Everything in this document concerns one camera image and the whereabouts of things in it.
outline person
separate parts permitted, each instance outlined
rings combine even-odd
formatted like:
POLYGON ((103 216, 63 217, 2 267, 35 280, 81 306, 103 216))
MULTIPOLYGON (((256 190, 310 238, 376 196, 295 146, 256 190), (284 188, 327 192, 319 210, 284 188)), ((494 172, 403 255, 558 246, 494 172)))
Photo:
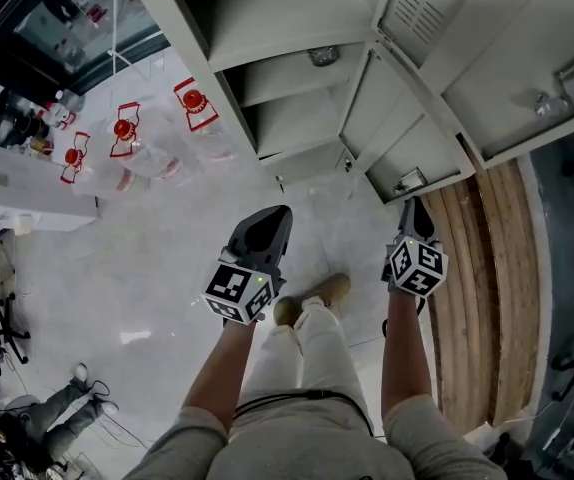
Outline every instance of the person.
POLYGON ((382 370, 386 443, 371 437, 360 381, 329 309, 349 289, 349 278, 336 274, 279 300, 276 327, 242 393, 255 324, 227 322, 177 421, 125 480, 504 479, 438 411, 415 297, 395 287, 382 370))
POLYGON ((93 396, 64 423, 50 427, 79 398, 89 393, 89 372, 79 363, 67 386, 47 401, 0 411, 0 480, 34 479, 73 444, 80 433, 118 406, 93 396))

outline forearm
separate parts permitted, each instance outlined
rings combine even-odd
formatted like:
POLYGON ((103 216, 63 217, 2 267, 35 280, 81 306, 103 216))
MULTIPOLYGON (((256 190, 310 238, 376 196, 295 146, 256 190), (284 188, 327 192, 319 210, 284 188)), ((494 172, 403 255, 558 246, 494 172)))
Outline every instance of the forearm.
POLYGON ((226 431, 232 425, 256 324, 228 322, 196 377, 183 407, 199 407, 218 418, 226 431))
POLYGON ((416 315, 416 300, 409 293, 389 294, 387 338, 383 357, 381 414, 412 396, 431 396, 427 357, 416 315))

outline beige pants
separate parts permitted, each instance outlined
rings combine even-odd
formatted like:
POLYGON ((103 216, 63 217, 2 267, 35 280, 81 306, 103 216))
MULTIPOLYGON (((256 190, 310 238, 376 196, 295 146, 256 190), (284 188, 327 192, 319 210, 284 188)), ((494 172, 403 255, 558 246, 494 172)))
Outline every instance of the beige pants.
POLYGON ((303 301, 302 307, 303 314, 293 329, 281 325, 267 336, 239 405, 271 394, 326 389, 349 396, 367 415, 360 380, 338 320, 318 296, 303 301))

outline white box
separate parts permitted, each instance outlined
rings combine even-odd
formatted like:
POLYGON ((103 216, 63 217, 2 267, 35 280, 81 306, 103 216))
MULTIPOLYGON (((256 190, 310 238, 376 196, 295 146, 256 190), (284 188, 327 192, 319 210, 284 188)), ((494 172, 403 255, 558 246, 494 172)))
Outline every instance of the white box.
POLYGON ((63 167, 0 148, 0 229, 19 218, 33 229, 71 231, 98 218, 96 198, 60 181, 63 167))

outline vent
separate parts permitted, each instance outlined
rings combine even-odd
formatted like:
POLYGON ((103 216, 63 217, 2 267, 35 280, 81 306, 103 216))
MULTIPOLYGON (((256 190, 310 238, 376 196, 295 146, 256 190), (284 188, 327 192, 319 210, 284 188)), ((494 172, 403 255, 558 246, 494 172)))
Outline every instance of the vent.
POLYGON ((434 40, 444 19, 427 0, 397 0, 394 16, 427 45, 434 40))

